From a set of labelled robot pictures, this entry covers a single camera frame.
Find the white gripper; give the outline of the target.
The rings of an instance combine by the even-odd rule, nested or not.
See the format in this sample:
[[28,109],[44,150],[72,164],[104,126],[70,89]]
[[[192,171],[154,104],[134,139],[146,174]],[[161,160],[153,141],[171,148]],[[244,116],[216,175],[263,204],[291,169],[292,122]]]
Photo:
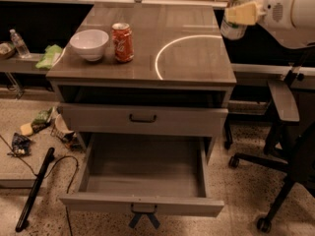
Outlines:
[[263,0],[262,6],[256,1],[250,1],[226,8],[224,15],[229,23],[245,26],[254,26],[262,18],[259,25],[280,45],[292,45],[293,2],[294,0]]

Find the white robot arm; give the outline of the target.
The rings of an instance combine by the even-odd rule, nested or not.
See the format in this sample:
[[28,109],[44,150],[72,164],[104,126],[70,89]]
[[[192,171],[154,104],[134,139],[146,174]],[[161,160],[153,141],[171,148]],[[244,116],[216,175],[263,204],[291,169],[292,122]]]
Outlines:
[[315,45],[315,0],[253,0],[226,8],[229,23],[260,25],[289,49]]

